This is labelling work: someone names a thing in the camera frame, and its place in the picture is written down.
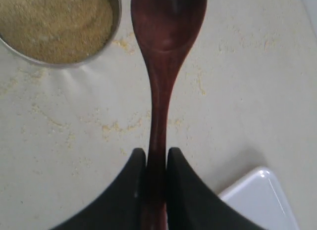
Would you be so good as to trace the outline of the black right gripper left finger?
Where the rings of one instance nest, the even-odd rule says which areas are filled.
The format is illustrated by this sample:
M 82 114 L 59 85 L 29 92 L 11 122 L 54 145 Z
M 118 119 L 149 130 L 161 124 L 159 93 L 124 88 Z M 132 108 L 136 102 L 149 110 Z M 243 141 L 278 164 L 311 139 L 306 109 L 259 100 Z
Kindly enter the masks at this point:
M 146 155 L 135 148 L 110 186 L 55 230 L 139 230 Z

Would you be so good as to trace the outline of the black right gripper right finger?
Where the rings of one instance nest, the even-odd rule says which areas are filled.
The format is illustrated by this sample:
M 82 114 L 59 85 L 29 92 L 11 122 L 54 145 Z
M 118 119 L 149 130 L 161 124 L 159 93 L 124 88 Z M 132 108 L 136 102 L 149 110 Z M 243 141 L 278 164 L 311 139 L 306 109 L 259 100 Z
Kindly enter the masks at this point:
M 168 152 L 166 177 L 170 230 L 244 229 L 244 219 L 205 185 L 179 148 Z

